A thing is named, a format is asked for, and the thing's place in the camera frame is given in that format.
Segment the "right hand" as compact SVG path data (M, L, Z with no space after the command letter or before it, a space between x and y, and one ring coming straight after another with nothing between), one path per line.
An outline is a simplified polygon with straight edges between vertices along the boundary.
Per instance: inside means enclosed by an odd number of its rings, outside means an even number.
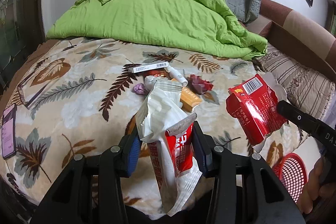
M335 183L321 186L319 176L323 171L323 157L320 157L313 169L309 173L307 183L304 185L302 193L297 201L297 206L301 213L309 214L313 210L313 201L318 197L330 198L335 192Z

